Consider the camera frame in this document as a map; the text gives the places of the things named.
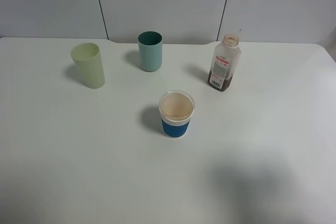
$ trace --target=pale green cup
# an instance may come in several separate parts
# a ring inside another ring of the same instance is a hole
[[[76,46],[71,51],[71,57],[89,88],[97,89],[104,85],[104,70],[99,47],[96,44],[84,43]]]

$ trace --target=cup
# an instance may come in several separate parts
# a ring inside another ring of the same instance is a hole
[[[96,44],[79,44],[70,54],[89,88],[97,89],[104,85],[104,70],[99,47]]]
[[[195,102],[183,91],[169,91],[160,98],[159,110],[164,133],[169,137],[183,136],[194,113]]]
[[[157,71],[162,65],[162,36],[155,31],[146,31],[138,36],[142,67],[148,72]]]

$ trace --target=white wall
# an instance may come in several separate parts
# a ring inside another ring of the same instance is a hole
[[[0,0],[0,37],[107,36],[98,0]]]
[[[336,0],[228,0],[219,39],[324,44],[335,28]]]
[[[109,38],[136,42],[146,30],[165,43],[204,44],[216,40],[225,0],[101,0]]]

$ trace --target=plastic bottle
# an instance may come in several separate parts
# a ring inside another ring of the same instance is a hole
[[[208,83],[218,91],[223,92],[230,86],[241,54],[238,45],[238,36],[227,34],[215,48]]]

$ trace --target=blue and white cup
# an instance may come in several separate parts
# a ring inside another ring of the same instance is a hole
[[[159,109],[164,133],[169,137],[181,137],[188,129],[195,102],[187,93],[173,90],[161,97]]]

